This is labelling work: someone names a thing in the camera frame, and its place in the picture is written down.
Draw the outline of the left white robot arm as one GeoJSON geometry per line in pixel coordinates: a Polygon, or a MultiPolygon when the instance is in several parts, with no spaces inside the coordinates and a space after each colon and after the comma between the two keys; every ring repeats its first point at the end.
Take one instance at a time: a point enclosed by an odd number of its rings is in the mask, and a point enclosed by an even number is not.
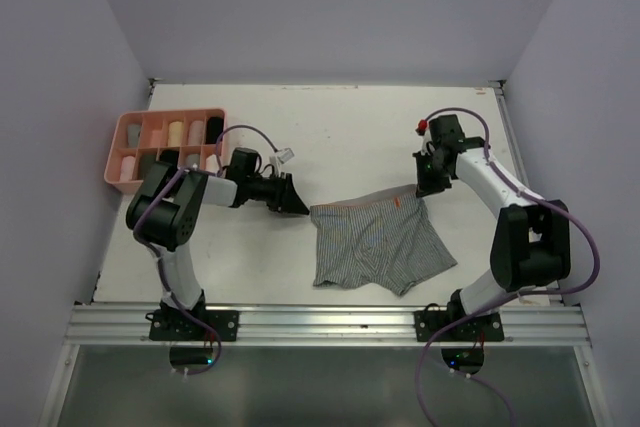
{"type": "Polygon", "coordinates": [[[163,291],[161,309],[175,312],[172,326],[185,339],[201,337],[208,326],[204,291],[189,247],[201,206],[239,208],[256,201],[277,214],[309,214],[292,175],[274,170],[266,176],[258,171],[258,160],[257,151],[236,148],[220,175],[156,161],[129,204],[126,225],[155,259],[163,291]]]}

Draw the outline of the plain grey underwear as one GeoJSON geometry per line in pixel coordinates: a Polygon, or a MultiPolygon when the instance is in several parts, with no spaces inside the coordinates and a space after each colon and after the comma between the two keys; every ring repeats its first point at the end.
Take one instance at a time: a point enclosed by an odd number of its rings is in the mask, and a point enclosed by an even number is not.
{"type": "Polygon", "coordinates": [[[139,123],[131,123],[126,128],[127,147],[135,149],[139,145],[142,125],[139,123]]]}

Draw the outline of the beige navy-trimmed underwear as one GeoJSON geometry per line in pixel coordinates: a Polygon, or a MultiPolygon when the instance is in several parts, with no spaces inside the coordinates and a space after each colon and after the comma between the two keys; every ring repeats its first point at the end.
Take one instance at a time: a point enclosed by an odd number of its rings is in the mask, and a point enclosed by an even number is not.
{"type": "Polygon", "coordinates": [[[183,121],[172,121],[168,123],[167,128],[167,146],[180,147],[182,144],[184,131],[183,121]]]}

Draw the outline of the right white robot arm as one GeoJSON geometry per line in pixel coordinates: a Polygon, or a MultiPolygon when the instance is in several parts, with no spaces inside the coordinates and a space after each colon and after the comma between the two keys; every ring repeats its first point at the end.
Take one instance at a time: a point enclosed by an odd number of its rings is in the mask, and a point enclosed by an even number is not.
{"type": "Polygon", "coordinates": [[[439,194],[454,180],[466,184],[496,219],[489,270],[455,291],[447,304],[445,326],[451,336],[468,339],[481,327],[477,309],[507,294],[547,287],[571,269],[566,206],[547,201],[501,167],[485,136],[467,136],[454,114],[421,120],[421,149],[413,154],[416,195],[439,194]]]}

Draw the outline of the grey striped underwear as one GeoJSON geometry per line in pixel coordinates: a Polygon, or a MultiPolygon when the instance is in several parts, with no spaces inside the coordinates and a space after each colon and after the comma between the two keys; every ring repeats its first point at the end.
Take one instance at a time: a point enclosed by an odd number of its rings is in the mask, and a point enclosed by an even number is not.
{"type": "Polygon", "coordinates": [[[398,297],[457,265],[413,184],[310,208],[315,287],[376,284],[398,297]]]}

